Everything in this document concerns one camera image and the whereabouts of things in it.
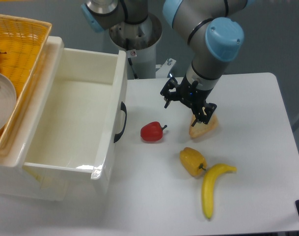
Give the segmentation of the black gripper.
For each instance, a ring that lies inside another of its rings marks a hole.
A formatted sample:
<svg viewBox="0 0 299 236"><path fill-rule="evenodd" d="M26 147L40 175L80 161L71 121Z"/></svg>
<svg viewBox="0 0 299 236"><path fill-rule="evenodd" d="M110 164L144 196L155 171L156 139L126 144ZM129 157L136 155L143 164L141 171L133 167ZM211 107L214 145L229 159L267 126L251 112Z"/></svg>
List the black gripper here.
<svg viewBox="0 0 299 236"><path fill-rule="evenodd" d="M208 124L217 108L216 104L206 102L207 97L213 89L200 90L197 86L198 82L190 83L186 76L184 76L180 85L175 77L171 77L160 92L160 95L164 97L164 108L167 108L171 101L179 100L179 89L180 101L192 110L195 117L191 122L191 127L194 127L197 123Z"/></svg>

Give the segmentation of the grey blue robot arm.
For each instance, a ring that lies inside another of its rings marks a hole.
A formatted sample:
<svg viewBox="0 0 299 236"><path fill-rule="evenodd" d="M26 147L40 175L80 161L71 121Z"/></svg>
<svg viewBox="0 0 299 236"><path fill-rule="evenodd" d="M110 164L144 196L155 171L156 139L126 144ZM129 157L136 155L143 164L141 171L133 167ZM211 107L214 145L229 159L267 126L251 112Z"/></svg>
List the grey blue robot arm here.
<svg viewBox="0 0 299 236"><path fill-rule="evenodd" d="M241 26L230 16L251 5L249 0L167 0L163 15L194 51L181 83L171 78L161 95L192 110L195 122L207 124L216 104L208 95L233 61L244 41ZM109 31L112 42L127 54L135 78L153 74L153 50L161 38L159 19L146 0L87 0L82 12L95 32Z"/></svg>

